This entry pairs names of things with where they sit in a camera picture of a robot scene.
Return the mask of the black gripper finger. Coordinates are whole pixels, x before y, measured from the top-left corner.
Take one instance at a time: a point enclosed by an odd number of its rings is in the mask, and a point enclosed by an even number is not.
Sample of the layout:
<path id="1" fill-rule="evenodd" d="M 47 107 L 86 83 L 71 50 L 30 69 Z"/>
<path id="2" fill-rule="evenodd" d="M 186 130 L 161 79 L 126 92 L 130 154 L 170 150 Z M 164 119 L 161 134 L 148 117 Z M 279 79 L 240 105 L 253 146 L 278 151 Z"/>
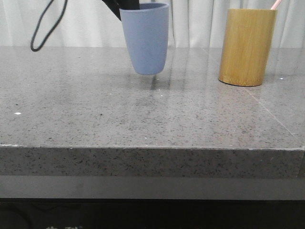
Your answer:
<path id="1" fill-rule="evenodd" d="M 121 21 L 120 6 L 116 0 L 102 0 L 111 12 Z"/>
<path id="2" fill-rule="evenodd" d="M 120 9 L 123 10 L 139 10 L 139 0 L 117 0 Z"/>

